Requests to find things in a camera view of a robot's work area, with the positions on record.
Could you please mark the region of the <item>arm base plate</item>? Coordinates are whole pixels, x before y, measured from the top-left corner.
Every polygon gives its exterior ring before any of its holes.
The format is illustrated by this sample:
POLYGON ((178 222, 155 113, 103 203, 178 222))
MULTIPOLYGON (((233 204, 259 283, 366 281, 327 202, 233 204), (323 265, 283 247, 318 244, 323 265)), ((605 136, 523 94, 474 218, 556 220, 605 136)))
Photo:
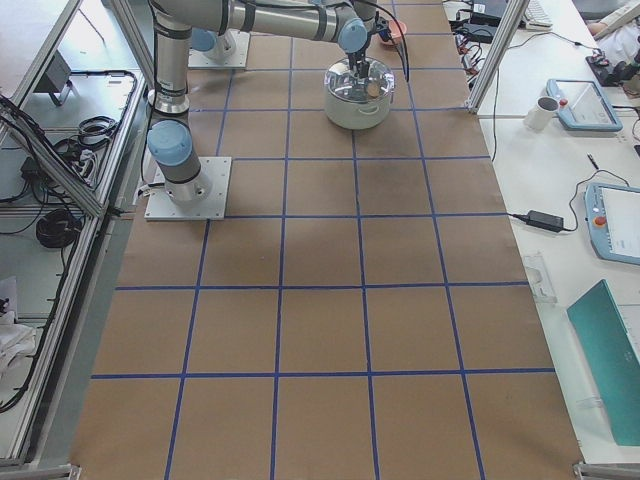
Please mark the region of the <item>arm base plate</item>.
POLYGON ((222 220, 231 176, 231 157, 200 157, 199 175, 185 184, 167 183, 160 168, 153 178, 144 218, 149 221, 222 220))
POLYGON ((190 69, 245 69, 250 34, 227 30, 224 34, 194 28, 191 35, 190 69))

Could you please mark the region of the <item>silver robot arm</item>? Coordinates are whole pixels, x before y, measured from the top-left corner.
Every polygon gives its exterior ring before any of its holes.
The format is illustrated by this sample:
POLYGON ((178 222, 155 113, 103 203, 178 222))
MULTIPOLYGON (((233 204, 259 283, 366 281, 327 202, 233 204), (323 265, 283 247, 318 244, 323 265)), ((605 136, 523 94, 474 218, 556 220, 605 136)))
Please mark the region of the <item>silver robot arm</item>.
POLYGON ((193 28, 191 48, 215 63, 224 63, 236 51, 236 41, 231 32, 216 32, 193 28))
POLYGON ((376 32, 375 1, 151 1, 158 117, 186 117, 187 71, 243 67, 252 32, 335 43, 356 70, 376 32))

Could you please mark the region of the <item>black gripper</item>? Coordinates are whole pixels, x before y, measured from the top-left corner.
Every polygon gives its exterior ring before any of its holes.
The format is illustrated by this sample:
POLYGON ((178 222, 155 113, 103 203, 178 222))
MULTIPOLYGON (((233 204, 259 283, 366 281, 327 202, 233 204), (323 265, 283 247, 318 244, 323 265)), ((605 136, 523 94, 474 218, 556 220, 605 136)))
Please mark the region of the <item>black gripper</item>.
POLYGON ((348 60, 350 64, 358 64, 358 77, 369 77, 369 61, 366 57, 366 49, 361 48, 356 52, 348 54, 348 60))

